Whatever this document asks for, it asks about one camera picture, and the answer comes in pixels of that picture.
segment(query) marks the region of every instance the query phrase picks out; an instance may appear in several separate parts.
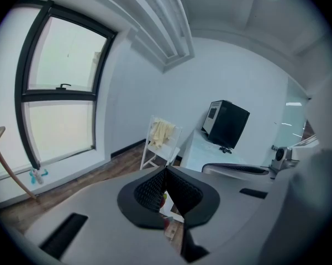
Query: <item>window handle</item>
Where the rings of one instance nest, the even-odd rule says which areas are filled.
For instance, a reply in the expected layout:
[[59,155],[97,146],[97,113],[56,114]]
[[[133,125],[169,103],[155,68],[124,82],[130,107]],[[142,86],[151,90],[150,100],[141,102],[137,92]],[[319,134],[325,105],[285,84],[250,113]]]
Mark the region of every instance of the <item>window handle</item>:
[[62,83],[62,84],[60,84],[60,87],[56,87],[55,89],[58,90],[58,91],[65,91],[66,87],[62,87],[62,86],[71,86],[71,84]]

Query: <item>black window frame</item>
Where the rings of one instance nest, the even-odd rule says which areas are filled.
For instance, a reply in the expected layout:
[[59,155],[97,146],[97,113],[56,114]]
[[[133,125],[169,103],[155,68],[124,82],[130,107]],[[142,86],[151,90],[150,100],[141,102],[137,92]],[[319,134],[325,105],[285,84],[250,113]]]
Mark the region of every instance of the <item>black window frame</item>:
[[[19,134],[23,147],[27,154],[28,160],[35,169],[40,168],[40,162],[36,158],[33,148],[28,137],[27,127],[24,120],[24,102],[50,101],[50,100],[87,100],[97,101],[99,83],[110,48],[117,35],[116,32],[107,28],[103,24],[89,18],[88,16],[70,10],[66,7],[55,4],[54,1],[41,0],[19,0],[15,7],[32,7],[40,8],[40,12],[33,21],[27,36],[24,40],[16,71],[15,79],[15,112]],[[97,69],[94,75],[92,91],[75,91],[75,90],[54,90],[54,89],[28,89],[29,71],[33,54],[41,36],[41,33],[50,17],[65,20],[67,22],[82,26],[92,32],[95,32],[107,39],[101,51]],[[95,118],[96,104],[94,105],[93,117]],[[96,138],[94,134],[93,123],[93,146]]]

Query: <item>towel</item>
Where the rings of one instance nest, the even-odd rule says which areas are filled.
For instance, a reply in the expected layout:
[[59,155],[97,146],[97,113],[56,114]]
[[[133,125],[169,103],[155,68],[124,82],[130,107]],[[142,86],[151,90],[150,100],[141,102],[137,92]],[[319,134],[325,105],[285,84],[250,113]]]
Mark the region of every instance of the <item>towel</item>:
[[155,146],[157,149],[161,148],[162,144],[170,139],[174,128],[175,125],[163,119],[156,118],[151,131],[150,145]]

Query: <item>white table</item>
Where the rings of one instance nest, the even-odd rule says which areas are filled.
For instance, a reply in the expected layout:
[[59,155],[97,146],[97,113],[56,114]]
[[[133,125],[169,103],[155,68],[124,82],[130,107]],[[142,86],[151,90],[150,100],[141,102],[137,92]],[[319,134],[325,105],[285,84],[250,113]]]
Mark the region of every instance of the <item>white table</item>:
[[[232,150],[232,154],[229,154],[222,153],[219,148],[219,145],[208,141],[203,132],[195,129],[188,139],[181,167],[201,172],[203,166],[208,163],[246,164],[234,150]],[[171,212],[174,203],[168,192],[166,193],[167,199],[165,205],[160,209],[160,213],[171,216],[179,222],[184,222],[181,215]]]

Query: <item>wooden floor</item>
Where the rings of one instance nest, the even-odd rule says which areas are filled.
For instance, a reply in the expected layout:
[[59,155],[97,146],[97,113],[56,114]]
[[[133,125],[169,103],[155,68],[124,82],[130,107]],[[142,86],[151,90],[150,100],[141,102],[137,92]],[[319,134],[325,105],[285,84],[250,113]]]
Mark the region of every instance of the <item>wooden floor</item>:
[[[138,171],[140,169],[143,150],[144,144],[140,144],[139,146],[118,155],[109,163],[100,166],[90,173],[39,195],[38,201],[29,198],[23,202],[0,209],[0,217],[4,223],[13,226],[21,233],[24,233],[36,219],[52,207],[78,192],[80,189],[93,183]],[[151,156],[152,153],[147,154],[146,160],[151,158]],[[166,161],[157,158],[155,163],[157,165],[164,165]],[[179,164],[179,161],[175,162],[175,166],[179,166]],[[171,245],[180,253],[183,238],[183,224],[177,221],[172,221],[165,230],[165,236],[170,240]]]

